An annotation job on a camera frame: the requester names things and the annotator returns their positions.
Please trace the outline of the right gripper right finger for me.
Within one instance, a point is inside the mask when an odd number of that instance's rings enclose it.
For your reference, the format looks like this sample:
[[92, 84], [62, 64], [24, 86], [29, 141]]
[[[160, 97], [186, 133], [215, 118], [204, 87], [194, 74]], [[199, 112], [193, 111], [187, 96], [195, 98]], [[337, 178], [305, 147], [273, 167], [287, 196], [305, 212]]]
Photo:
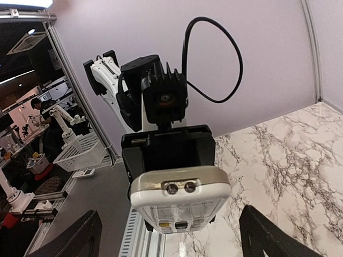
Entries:
[[254, 206], [244, 206], [239, 224], [244, 257], [320, 256], [284, 233]]

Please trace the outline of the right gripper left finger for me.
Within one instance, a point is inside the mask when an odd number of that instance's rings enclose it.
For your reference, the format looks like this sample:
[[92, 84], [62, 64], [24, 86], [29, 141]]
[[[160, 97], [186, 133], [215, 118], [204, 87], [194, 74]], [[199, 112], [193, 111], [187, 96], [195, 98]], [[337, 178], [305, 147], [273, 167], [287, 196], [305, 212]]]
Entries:
[[99, 256], [101, 233], [102, 222], [99, 213], [96, 210], [89, 210], [59, 236], [29, 256]]

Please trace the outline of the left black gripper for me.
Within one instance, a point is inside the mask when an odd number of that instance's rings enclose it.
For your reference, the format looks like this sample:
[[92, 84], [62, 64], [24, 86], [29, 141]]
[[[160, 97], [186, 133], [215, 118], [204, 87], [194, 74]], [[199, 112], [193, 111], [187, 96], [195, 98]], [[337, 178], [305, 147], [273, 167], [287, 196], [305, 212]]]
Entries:
[[122, 138], [122, 157], [130, 188], [141, 174], [197, 166], [214, 166], [215, 140], [207, 125], [148, 131]]

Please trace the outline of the grey remote control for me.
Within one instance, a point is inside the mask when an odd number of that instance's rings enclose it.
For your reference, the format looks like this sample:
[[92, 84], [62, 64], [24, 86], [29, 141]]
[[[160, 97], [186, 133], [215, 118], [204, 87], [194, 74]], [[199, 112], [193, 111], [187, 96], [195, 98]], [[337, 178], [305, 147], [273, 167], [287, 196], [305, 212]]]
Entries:
[[130, 202], [148, 231], [187, 233], [214, 222], [231, 189], [228, 174], [215, 166], [155, 170], [132, 182]]

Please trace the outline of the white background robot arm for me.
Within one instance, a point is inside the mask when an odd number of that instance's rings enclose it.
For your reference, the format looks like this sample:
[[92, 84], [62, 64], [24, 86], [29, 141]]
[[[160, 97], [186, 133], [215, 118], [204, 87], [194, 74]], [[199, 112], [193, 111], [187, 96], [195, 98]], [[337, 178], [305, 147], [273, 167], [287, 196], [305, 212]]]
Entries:
[[64, 145], [62, 151], [54, 159], [53, 164], [67, 172], [79, 172], [101, 164], [106, 156], [106, 149], [95, 132], [76, 135], [72, 127], [86, 121], [84, 116], [72, 117], [60, 105], [55, 105], [49, 110], [62, 129]]

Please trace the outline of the near white robot arm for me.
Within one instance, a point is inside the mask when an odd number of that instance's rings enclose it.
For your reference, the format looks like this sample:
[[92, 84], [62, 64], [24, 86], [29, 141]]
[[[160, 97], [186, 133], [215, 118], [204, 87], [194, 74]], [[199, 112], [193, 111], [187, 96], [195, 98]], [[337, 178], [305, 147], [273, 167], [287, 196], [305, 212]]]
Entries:
[[34, 193], [24, 193], [22, 190], [11, 186], [2, 169], [1, 187], [6, 194], [8, 203], [11, 205], [10, 213], [15, 215], [23, 214], [35, 197]]

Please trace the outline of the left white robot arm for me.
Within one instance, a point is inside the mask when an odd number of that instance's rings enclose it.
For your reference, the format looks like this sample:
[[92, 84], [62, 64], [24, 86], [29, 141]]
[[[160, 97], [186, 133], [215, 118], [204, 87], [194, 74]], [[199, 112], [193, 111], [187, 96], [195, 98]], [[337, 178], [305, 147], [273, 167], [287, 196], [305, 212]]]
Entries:
[[148, 231], [193, 232], [215, 220], [205, 195], [215, 141], [207, 125], [188, 126], [187, 80], [158, 55], [119, 65], [114, 51], [84, 63], [96, 95], [129, 127], [121, 151], [128, 199]]

